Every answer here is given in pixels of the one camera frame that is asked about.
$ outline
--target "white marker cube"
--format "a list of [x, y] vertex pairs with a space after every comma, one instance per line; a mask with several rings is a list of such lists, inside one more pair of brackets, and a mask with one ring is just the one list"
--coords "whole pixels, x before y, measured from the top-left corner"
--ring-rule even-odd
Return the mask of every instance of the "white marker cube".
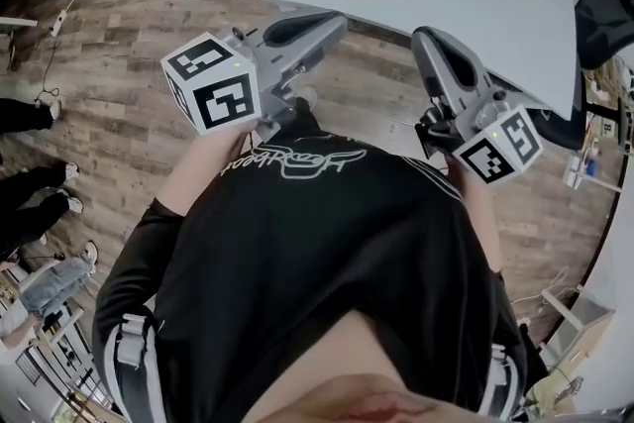
[[486, 184], [523, 173], [544, 150], [523, 106], [517, 106], [460, 146], [454, 153]]
[[199, 134], [261, 115], [253, 62], [205, 33], [160, 61], [176, 104]]

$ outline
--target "black cable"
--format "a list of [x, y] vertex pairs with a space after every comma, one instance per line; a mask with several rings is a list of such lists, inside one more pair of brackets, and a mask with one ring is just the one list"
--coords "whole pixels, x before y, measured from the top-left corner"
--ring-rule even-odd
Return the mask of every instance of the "black cable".
[[52, 97], [58, 97], [59, 96], [59, 88], [58, 87], [52, 88], [51, 90], [47, 90], [47, 88], [46, 88], [47, 74], [49, 74], [49, 69], [51, 68], [51, 64], [53, 63], [53, 58], [55, 56], [55, 50], [57, 50], [57, 45], [58, 44], [59, 44], [59, 36], [57, 36], [55, 38], [55, 43], [53, 45], [53, 50], [51, 51], [51, 58], [49, 58], [49, 63], [47, 64], [47, 68], [44, 71], [44, 76], [42, 76], [42, 90], [40, 90], [40, 93], [36, 97], [36, 100], [35, 100], [36, 103], [40, 102], [40, 97], [42, 97], [43, 94], [50, 94]]

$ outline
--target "white shoe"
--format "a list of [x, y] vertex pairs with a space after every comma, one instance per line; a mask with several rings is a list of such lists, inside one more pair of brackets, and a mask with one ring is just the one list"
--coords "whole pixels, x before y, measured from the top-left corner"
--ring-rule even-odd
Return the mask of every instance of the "white shoe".
[[308, 103], [310, 111], [313, 111], [315, 109], [315, 106], [317, 106], [317, 101], [319, 100], [317, 90], [315, 90], [315, 88], [312, 86], [302, 86], [301, 88], [298, 88], [295, 92], [295, 96], [297, 98], [304, 99]]
[[65, 196], [65, 198], [68, 200], [68, 208], [75, 213], [81, 213], [83, 212], [83, 203], [81, 201], [79, 201], [76, 197], [70, 197], [70, 194], [68, 194], [65, 190], [60, 189], [58, 191], [59, 194], [63, 194]]
[[81, 253], [81, 257], [84, 261], [90, 264], [90, 274], [92, 275], [95, 273], [97, 271], [98, 252], [97, 246], [94, 242], [90, 241], [86, 244], [83, 253]]
[[74, 162], [68, 163], [66, 165], [66, 180], [69, 181], [72, 178], [77, 178], [79, 176], [79, 167]]
[[55, 101], [51, 106], [49, 106], [49, 111], [51, 112], [53, 121], [57, 120], [59, 118], [59, 114], [61, 113], [61, 102]]

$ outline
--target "power strip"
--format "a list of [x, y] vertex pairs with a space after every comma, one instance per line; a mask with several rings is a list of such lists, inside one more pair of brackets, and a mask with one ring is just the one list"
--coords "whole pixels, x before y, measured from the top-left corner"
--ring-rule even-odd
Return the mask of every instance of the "power strip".
[[51, 35], [54, 38], [56, 38], [57, 34], [59, 34], [59, 31], [61, 30], [61, 26], [63, 25], [63, 22], [66, 19], [66, 16], [68, 16], [68, 13], [66, 12], [65, 9], [62, 9], [59, 15], [57, 15], [57, 19], [55, 20], [55, 23], [51, 27]]

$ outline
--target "black office chair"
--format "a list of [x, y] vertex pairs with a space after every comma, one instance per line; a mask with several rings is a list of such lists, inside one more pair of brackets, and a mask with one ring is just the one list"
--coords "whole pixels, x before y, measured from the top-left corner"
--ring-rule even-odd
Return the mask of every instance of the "black office chair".
[[624, 146], [629, 133], [628, 112], [618, 100], [618, 109], [589, 104], [585, 98], [585, 79], [582, 69], [597, 69], [634, 43], [634, 6], [632, 0], [579, 0], [575, 6], [577, 21], [578, 64], [575, 101], [571, 120], [564, 120], [554, 112], [530, 112], [537, 132], [542, 138], [570, 150], [580, 150], [585, 139], [585, 116], [593, 113], [616, 122], [618, 142]]

